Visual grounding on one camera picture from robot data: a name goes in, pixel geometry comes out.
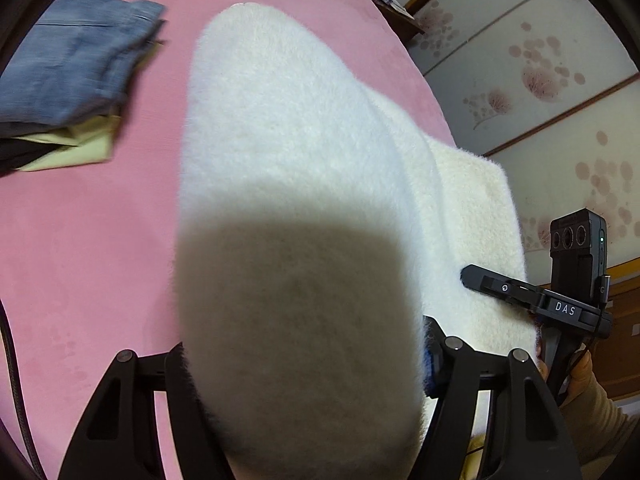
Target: white fluffy fabric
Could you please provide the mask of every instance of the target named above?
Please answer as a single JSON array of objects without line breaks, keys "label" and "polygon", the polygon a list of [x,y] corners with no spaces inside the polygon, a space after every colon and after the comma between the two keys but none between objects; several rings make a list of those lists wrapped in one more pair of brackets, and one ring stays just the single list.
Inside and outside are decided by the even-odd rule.
[{"label": "white fluffy fabric", "polygon": [[261,478],[406,478],[423,313],[478,350],[534,351],[523,313],[459,279],[524,278],[519,240],[497,166],[429,139],[301,25],[238,4],[206,28],[175,290],[212,426]]}]

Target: brown wooden drawer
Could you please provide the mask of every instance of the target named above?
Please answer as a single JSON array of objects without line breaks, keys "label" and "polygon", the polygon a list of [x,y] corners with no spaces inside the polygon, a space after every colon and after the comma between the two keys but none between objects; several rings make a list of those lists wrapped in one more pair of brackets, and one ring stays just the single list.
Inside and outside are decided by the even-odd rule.
[{"label": "brown wooden drawer", "polygon": [[613,327],[598,341],[593,371],[612,399],[640,393],[640,288],[612,298]]}]

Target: sweater sleeve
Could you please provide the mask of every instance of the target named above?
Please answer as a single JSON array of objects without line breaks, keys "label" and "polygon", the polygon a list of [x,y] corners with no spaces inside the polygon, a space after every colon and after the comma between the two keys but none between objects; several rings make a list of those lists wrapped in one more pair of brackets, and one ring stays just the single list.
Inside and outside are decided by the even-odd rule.
[{"label": "sweater sleeve", "polygon": [[625,415],[607,398],[593,374],[587,389],[560,411],[581,465],[616,455],[638,423],[637,416]]}]

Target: blue denim jeans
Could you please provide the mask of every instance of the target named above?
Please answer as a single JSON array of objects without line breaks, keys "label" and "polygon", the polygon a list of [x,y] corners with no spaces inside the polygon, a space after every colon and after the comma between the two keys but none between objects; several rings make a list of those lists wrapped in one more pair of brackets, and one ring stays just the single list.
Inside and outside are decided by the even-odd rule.
[{"label": "blue denim jeans", "polygon": [[0,137],[108,113],[154,44],[164,7],[139,0],[56,0],[0,76]]}]

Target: bed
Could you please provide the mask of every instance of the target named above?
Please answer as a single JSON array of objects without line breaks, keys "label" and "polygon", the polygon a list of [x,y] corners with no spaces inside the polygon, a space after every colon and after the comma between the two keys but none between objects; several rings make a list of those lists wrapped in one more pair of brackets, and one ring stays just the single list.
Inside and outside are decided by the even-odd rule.
[{"label": "bed", "polygon": [[[453,144],[427,83],[371,0],[154,1],[167,6],[164,44],[134,82],[113,160],[0,182],[0,297],[50,478],[116,352],[165,352],[178,342],[171,273],[179,141],[194,42],[214,15],[248,1],[283,10],[430,136]],[[0,418],[21,446],[0,367]],[[157,411],[166,477],[178,479],[162,399]]]}]

